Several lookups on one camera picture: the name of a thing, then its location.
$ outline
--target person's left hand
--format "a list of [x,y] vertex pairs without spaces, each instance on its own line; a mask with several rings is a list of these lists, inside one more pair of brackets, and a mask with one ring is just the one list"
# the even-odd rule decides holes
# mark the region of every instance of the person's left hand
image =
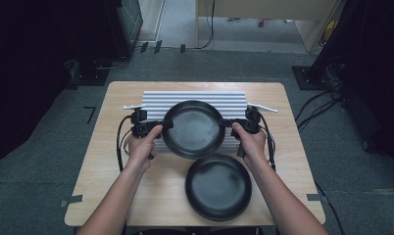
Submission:
[[142,139],[130,136],[128,140],[129,159],[126,165],[135,165],[144,171],[151,166],[148,156],[156,156],[154,139],[161,133],[163,127],[157,125]]

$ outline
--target wooden desk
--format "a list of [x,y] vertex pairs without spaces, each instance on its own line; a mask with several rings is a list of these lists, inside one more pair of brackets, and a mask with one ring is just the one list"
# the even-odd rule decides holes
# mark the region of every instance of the wooden desk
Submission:
[[[245,91],[247,102],[278,109],[277,114],[263,112],[276,142],[277,173],[318,220],[324,223],[325,215],[320,201],[307,200],[307,194],[317,194],[317,189],[282,84],[117,81],[109,85],[74,187],[73,195],[83,195],[83,202],[69,205],[65,219],[67,225],[82,225],[117,178],[119,174],[116,154],[118,126],[123,117],[131,114],[131,111],[125,111],[123,106],[141,104],[144,90]],[[130,122],[126,121],[124,131],[127,131],[129,127]],[[123,154],[123,157],[125,162],[127,156]],[[142,178],[126,224],[129,226],[273,224],[269,209],[253,178],[252,199],[243,214],[224,222],[210,221],[200,216],[190,207],[184,193],[185,176],[193,163],[194,161],[177,157],[174,154],[158,155]]]
[[[213,1],[196,0],[196,47],[199,47],[199,17],[212,15]],[[305,48],[311,52],[340,2],[341,0],[216,0],[214,17],[295,20]]]

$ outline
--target human hand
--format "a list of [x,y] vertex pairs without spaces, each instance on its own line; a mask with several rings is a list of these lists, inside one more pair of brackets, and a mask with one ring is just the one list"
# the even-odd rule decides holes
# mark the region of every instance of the human hand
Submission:
[[161,133],[163,127],[157,125],[142,139],[130,136],[128,139],[129,159],[126,165],[135,165],[144,171],[151,166],[148,156],[156,156],[154,139]]
[[240,144],[243,145],[246,156],[243,159],[249,168],[253,165],[267,164],[268,160],[265,158],[265,143],[267,134],[261,130],[256,134],[250,134],[237,122],[232,126],[240,136]]

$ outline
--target round black pan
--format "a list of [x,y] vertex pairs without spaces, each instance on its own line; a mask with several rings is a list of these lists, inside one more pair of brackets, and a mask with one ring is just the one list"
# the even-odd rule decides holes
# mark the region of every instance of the round black pan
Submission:
[[191,207],[202,216],[225,221],[245,211],[252,197],[252,183],[238,160],[213,154],[197,160],[188,170],[185,194]]
[[172,119],[173,128],[163,130],[167,147],[180,157],[197,160],[214,153],[224,139],[222,115],[208,103],[184,101],[170,108],[164,120]]

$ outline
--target handheld controller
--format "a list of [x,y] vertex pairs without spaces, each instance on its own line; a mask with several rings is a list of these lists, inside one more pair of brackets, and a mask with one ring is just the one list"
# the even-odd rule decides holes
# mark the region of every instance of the handheld controller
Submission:
[[[261,126],[259,125],[259,122],[261,121],[261,117],[259,115],[258,109],[255,107],[249,106],[246,108],[245,111],[245,117],[247,119],[242,119],[242,118],[234,118],[234,119],[224,119],[221,118],[219,120],[219,125],[220,126],[225,126],[225,127],[231,127],[231,125],[234,122],[238,122],[243,129],[246,130],[246,132],[250,134],[256,134],[261,130]],[[239,134],[234,131],[234,129],[231,130],[230,136],[235,137],[236,139],[240,139]],[[245,150],[243,149],[243,145],[239,145],[239,149],[237,150],[237,156],[244,158],[246,155]]]
[[[144,138],[148,135],[148,133],[157,125],[162,125],[163,129],[173,128],[172,120],[152,120],[145,121],[147,119],[147,111],[141,110],[141,108],[134,109],[133,114],[130,116],[130,123],[133,124],[133,127],[130,129],[132,131],[132,135],[137,138]],[[156,137],[156,139],[161,138],[161,133]],[[154,156],[151,154],[148,156],[149,160],[153,160]]]

